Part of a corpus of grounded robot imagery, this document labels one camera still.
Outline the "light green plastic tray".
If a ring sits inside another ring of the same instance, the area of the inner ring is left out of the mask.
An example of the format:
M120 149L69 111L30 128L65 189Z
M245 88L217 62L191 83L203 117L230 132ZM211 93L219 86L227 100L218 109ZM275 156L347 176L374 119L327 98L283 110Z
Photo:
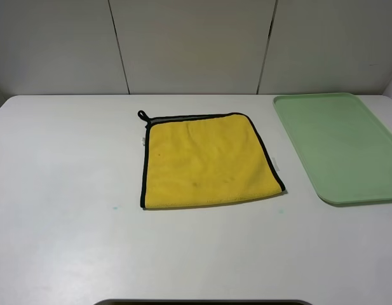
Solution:
M392 202L392 133L358 97L279 95L273 104L324 202L336 207Z

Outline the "yellow towel with black trim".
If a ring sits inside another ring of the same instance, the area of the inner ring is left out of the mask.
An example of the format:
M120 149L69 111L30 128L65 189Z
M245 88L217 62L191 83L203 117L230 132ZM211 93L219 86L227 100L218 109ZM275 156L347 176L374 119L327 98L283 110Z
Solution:
M140 206L144 210L231 205L286 190L245 114L197 114L145 121Z

